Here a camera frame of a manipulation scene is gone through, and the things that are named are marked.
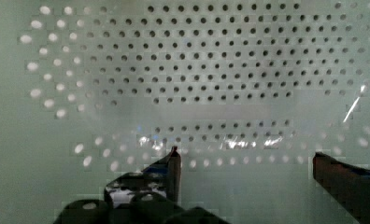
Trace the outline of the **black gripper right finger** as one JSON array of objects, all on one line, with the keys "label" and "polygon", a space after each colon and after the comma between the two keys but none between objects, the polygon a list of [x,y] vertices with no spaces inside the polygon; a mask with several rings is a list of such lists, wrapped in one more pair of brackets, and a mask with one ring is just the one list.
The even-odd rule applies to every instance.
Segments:
[{"label": "black gripper right finger", "polygon": [[316,152],[313,178],[360,224],[370,224],[370,170]]}]

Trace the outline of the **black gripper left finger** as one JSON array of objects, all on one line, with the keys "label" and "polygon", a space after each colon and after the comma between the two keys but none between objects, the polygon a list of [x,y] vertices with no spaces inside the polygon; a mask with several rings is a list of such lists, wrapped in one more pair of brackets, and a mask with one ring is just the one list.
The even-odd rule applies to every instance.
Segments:
[{"label": "black gripper left finger", "polygon": [[104,200],[113,208],[129,203],[137,193],[155,192],[176,202],[179,195],[181,156],[173,146],[163,158],[140,172],[129,172],[106,184]]}]

